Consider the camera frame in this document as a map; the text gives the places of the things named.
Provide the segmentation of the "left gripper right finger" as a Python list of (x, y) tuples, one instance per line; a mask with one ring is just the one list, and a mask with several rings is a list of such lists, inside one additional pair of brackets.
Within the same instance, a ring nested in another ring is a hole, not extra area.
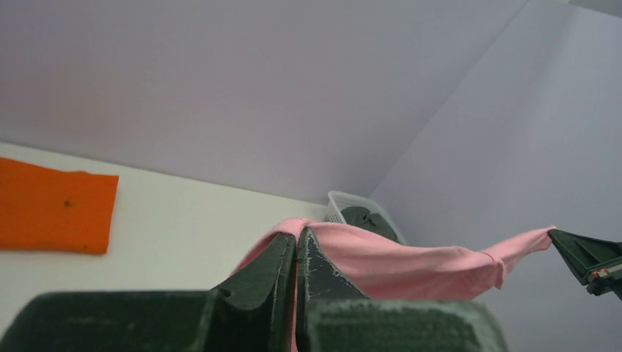
[(310, 228), (298, 244), (295, 336), (298, 351), (508, 350), (482, 304), (364, 294), (325, 255)]

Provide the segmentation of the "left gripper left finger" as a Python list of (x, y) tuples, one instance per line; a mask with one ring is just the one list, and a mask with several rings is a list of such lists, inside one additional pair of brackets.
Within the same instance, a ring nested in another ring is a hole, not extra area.
[(3, 351), (289, 351), (296, 241), (277, 234), (202, 291), (55, 292), (32, 299)]

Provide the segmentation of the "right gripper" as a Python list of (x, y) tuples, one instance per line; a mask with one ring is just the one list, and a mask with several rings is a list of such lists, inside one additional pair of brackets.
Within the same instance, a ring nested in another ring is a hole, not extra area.
[(613, 292), (621, 300), (621, 242), (553, 229), (552, 244), (571, 273), (594, 296)]

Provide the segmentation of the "pink t shirt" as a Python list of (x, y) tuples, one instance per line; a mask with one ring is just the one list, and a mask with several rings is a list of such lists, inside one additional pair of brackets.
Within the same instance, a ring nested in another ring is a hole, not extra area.
[(292, 340), (295, 343), (298, 277), (298, 244), (303, 230), (310, 228), (325, 255), (364, 294), (375, 300), (473, 301), (496, 287), (525, 256), (548, 249), (548, 229), (533, 230), (474, 252), (458, 246), (422, 248), (403, 246), (367, 230), (347, 224), (315, 223), (288, 219), (264, 235), (245, 256), (237, 271), (255, 259), (277, 234), (296, 241), (296, 276)]

